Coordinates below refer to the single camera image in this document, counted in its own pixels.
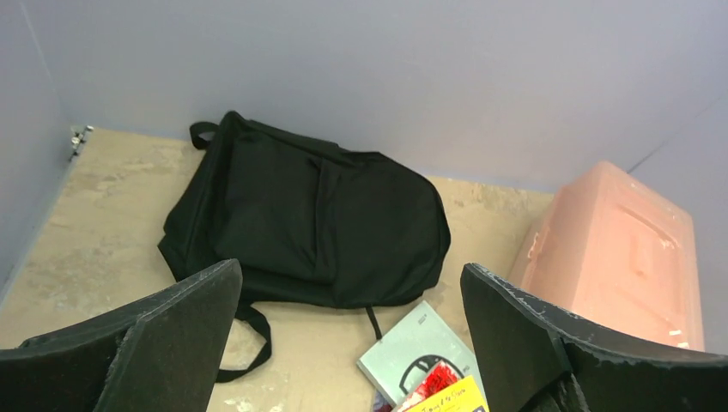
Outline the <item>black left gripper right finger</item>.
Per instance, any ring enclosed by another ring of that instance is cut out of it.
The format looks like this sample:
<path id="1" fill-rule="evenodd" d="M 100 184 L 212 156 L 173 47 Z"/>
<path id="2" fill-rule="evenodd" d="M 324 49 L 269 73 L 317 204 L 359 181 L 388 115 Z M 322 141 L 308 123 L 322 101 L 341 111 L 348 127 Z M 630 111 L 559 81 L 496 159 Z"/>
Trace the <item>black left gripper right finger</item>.
<path id="1" fill-rule="evenodd" d="M 493 411 L 724 411 L 727 359 L 612 330 L 480 264 L 460 287 Z"/>

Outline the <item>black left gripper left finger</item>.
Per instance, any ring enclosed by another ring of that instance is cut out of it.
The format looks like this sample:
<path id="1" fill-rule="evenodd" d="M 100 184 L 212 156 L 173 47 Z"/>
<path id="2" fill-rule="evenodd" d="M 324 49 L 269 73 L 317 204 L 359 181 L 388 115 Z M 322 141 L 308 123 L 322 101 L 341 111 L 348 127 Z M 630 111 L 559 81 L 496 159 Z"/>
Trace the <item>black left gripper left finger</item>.
<path id="1" fill-rule="evenodd" d="M 4 411 L 204 411 L 242 284 L 226 260 L 1 353 Z"/>

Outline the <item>red patterned book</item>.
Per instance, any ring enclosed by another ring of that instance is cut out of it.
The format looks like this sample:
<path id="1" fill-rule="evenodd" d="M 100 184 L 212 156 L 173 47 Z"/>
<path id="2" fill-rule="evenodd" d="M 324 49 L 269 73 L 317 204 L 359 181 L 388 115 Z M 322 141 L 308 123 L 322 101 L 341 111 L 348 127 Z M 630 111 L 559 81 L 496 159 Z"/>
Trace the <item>red patterned book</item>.
<path id="1" fill-rule="evenodd" d="M 463 379 L 464 375 L 446 360 L 439 360 L 428 370 L 422 381 L 393 411 L 401 412 L 412 409 L 436 393 Z"/>

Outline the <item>black student backpack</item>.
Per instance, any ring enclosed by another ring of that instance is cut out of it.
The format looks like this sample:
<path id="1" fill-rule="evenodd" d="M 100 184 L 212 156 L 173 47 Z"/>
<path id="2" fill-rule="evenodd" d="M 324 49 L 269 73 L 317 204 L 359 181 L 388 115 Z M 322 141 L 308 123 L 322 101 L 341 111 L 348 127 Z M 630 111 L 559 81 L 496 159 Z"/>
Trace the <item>black student backpack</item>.
<path id="1" fill-rule="evenodd" d="M 189 129 L 203 158 L 158 248 L 176 280 L 236 260 L 235 317 L 272 355 L 258 302 L 335 309 L 401 306 L 440 279 L 451 232 L 439 192 L 379 152 L 297 135 L 227 112 Z"/>

